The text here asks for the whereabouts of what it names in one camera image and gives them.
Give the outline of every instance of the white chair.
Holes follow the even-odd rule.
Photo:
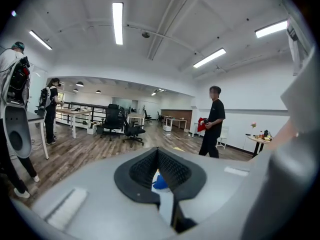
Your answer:
[[[220,137],[217,139],[216,147],[222,146],[224,150],[226,149],[228,134],[229,134],[229,126],[223,126],[221,129]]]

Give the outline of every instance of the chair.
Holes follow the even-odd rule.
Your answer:
[[[157,113],[158,113],[158,121],[161,122],[161,126],[162,126],[163,120],[165,117],[163,115],[159,114],[159,111]]]
[[[122,117],[118,117],[120,110],[121,109],[117,104],[109,104],[109,106],[105,108],[105,120],[102,121],[102,126],[109,131],[104,131],[100,138],[102,138],[104,135],[117,135],[120,138],[120,133],[112,131],[115,129],[121,129],[124,125]]]
[[[229,126],[223,126],[221,129],[220,137],[217,138],[216,147],[222,146],[224,150],[226,149],[228,134],[229,134]]]
[[[131,141],[130,148],[132,148],[134,142],[140,142],[143,146],[144,143],[142,141],[142,138],[138,138],[139,134],[144,134],[146,132],[144,129],[141,128],[143,127],[143,125],[130,126],[127,122],[125,115],[122,115],[122,118],[124,121],[124,135],[129,137],[122,140],[122,142],[124,143],[125,141]]]
[[[146,121],[146,122],[151,122],[151,115],[148,115],[147,114],[147,111],[146,110],[144,110],[144,121]]]

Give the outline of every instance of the red object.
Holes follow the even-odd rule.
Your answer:
[[[200,117],[198,120],[198,132],[201,132],[206,129],[205,119]]]

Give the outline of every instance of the cap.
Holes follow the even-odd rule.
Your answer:
[[[20,48],[22,51],[25,50],[25,45],[23,42],[15,42],[12,46],[11,46],[11,49],[14,49],[14,48]]]

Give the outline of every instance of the black pants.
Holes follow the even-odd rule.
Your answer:
[[[205,132],[199,155],[205,156],[209,152],[211,158],[219,158],[219,151],[216,148],[217,137],[214,134]]]
[[[45,132],[46,132],[46,142],[51,143],[54,140],[54,121],[56,117],[56,106],[49,105],[46,107],[45,115]]]
[[[30,158],[20,158],[18,157],[18,159],[20,160],[21,164],[23,165],[23,167],[26,169],[26,171],[28,172],[28,174],[30,175],[30,177],[35,177],[37,176],[37,173],[30,161]],[[10,156],[9,156],[9,152],[4,152],[0,155],[0,164],[1,167],[4,170],[4,173],[7,175],[9,181],[11,181],[11,183],[13,184],[13,186],[22,194],[25,191],[28,191],[26,185],[24,184],[24,182],[19,178],[19,175],[16,172],[16,169],[14,167],[14,165],[11,162]]]

